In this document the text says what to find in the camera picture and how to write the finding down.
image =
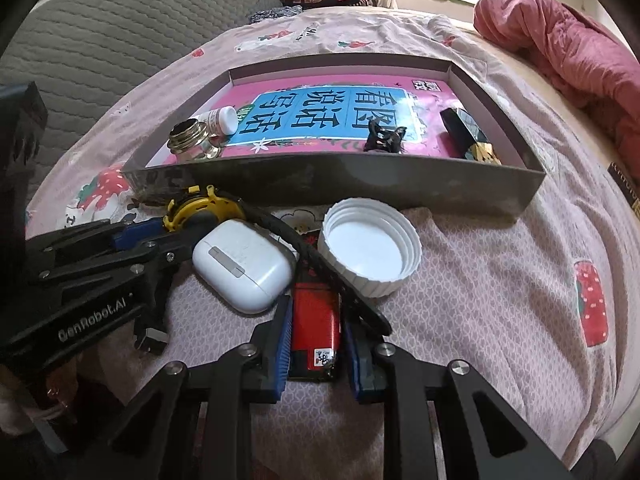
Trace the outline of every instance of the screw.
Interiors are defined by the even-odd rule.
[[[457,361],[453,361],[451,364],[451,371],[457,375],[467,375],[469,373],[469,363],[463,361],[462,359],[458,359]]]
[[[177,375],[184,370],[184,363],[180,361],[171,361],[164,365],[164,373],[167,375]]]
[[[243,345],[240,345],[238,347],[238,353],[242,357],[251,357],[252,355],[255,355],[257,351],[258,349],[256,348],[256,346],[252,345],[251,343],[244,343]]]
[[[376,346],[376,352],[379,355],[383,355],[385,357],[391,357],[393,354],[396,353],[396,347],[393,346],[391,343],[380,343],[378,346]]]

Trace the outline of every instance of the gray mattress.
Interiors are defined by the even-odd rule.
[[[34,80],[49,123],[29,197],[56,161],[120,97],[279,0],[51,0],[0,59],[0,84]]]

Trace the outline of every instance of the pink bedsheet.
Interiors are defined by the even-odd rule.
[[[474,27],[583,108],[640,182],[640,64],[604,26],[557,0],[480,0]]]

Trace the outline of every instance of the red lighter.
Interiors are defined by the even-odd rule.
[[[303,235],[314,247],[320,231]],[[340,345],[340,297],[316,273],[300,264],[292,288],[293,334],[289,377],[331,381]]]

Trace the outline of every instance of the yellow gear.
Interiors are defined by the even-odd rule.
[[[218,222],[224,222],[231,218],[245,220],[242,208],[232,200],[220,198],[216,195],[213,186],[207,186],[206,193],[200,191],[200,186],[191,186],[178,202],[171,200],[167,206],[167,214],[162,219],[164,227],[168,231],[175,231],[191,215],[208,210],[218,217]]]

